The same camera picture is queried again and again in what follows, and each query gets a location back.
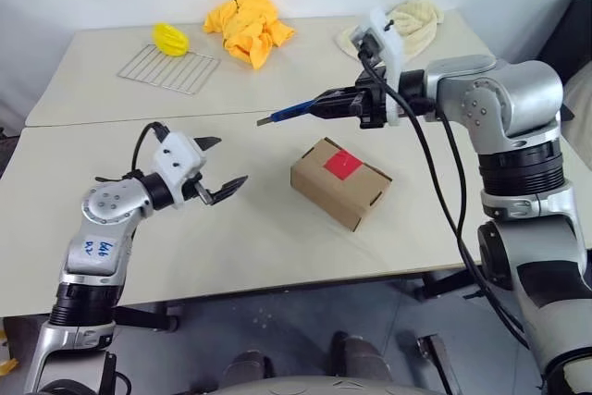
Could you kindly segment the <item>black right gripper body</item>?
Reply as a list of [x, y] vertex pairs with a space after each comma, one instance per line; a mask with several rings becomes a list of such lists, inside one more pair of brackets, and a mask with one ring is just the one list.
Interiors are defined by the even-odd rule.
[[383, 83], [385, 80], [384, 67], [376, 71], [380, 81], [376, 81], [366, 70], [363, 70], [356, 79], [354, 87], [354, 99], [351, 102], [351, 111], [360, 120], [362, 130], [380, 129], [387, 123], [387, 94]]

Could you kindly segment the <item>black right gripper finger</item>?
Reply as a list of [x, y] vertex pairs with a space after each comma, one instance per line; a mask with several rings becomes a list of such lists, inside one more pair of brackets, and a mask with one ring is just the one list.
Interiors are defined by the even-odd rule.
[[329, 89], [319, 94], [315, 100], [318, 103], [350, 103], [359, 93], [360, 91], [356, 87]]
[[358, 117], [360, 107], [351, 101], [317, 101], [310, 105], [309, 114], [322, 119]]

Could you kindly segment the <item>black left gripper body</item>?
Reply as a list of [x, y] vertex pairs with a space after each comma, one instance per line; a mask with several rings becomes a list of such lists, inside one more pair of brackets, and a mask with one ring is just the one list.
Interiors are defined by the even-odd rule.
[[203, 175], [196, 173], [193, 177], [187, 179], [182, 187], [182, 197], [185, 202], [199, 198], [205, 205], [211, 205], [213, 202], [212, 194], [202, 184]]

